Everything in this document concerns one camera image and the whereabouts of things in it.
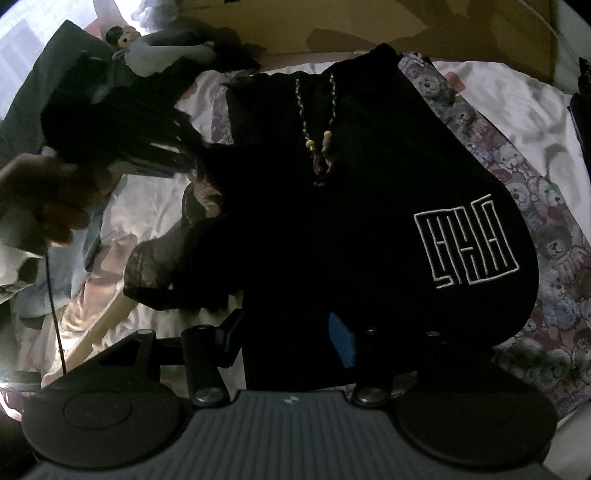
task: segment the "white bedsheet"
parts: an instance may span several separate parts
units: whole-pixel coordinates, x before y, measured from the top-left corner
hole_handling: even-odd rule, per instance
[[[591,241],[591,184],[567,107],[570,95],[502,63],[434,62],[466,85],[461,95],[553,181]]]

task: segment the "plush toy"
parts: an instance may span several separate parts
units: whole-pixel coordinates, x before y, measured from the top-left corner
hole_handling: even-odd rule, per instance
[[[212,41],[186,46],[153,45],[129,25],[111,28],[105,40],[117,49],[113,59],[125,58],[127,66],[140,77],[162,73],[180,58],[195,61],[202,66],[211,65],[216,59]]]

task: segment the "finger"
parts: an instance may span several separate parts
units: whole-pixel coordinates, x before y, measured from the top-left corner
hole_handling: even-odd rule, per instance
[[[113,188],[113,174],[103,167],[85,166],[77,172],[80,178],[91,181],[102,195],[109,194]]]
[[[82,210],[59,202],[47,202],[41,212],[43,221],[63,225],[71,230],[88,227],[88,214]]]
[[[70,245],[73,240],[72,231],[58,223],[44,222],[41,226],[43,237],[58,245]]]
[[[57,200],[90,213],[103,202],[104,197],[92,183],[64,181],[59,186]]]

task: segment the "black cable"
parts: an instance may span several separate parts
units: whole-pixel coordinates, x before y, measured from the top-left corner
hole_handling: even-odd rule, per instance
[[[60,327],[57,321],[56,307],[53,304],[53,293],[51,292],[51,278],[49,276],[49,252],[45,255],[45,272],[47,274],[47,293],[49,294],[49,303],[51,305],[51,314],[53,315],[53,325],[56,328],[57,346],[60,350],[61,371],[66,374],[66,359],[64,357],[64,348],[61,345]]]

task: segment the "wall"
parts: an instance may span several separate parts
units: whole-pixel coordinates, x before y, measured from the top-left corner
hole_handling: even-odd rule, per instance
[[[501,61],[545,81],[553,76],[551,34],[517,0],[240,0],[198,8],[200,1],[180,0],[179,25],[225,27],[270,54],[387,42],[441,59]],[[530,3],[551,18],[551,0]]]

